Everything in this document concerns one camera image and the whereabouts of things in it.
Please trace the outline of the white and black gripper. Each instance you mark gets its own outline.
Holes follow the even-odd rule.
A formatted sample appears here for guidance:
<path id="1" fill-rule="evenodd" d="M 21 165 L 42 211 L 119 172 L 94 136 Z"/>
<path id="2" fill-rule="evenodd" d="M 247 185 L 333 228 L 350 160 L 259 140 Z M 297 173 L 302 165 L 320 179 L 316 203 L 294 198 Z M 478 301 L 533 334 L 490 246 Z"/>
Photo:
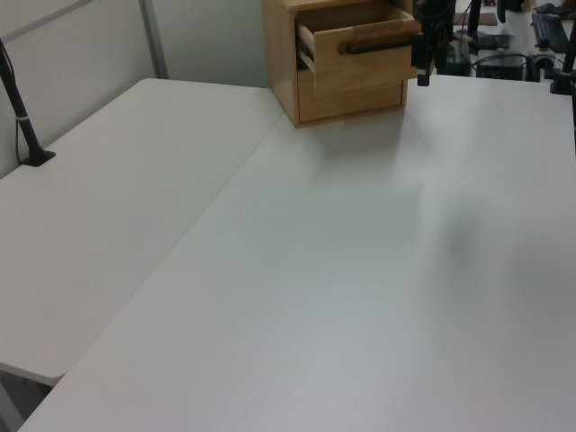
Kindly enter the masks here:
<path id="1" fill-rule="evenodd" d="M 429 86 L 430 66 L 434 71 L 440 52 L 440 32 L 450 34 L 454 27 L 455 1 L 418 0 L 413 2 L 413 16 L 421 24 L 422 32 L 412 37 L 412 66 L 417 70 L 418 86 Z M 431 63 L 428 36 L 431 37 Z"/>

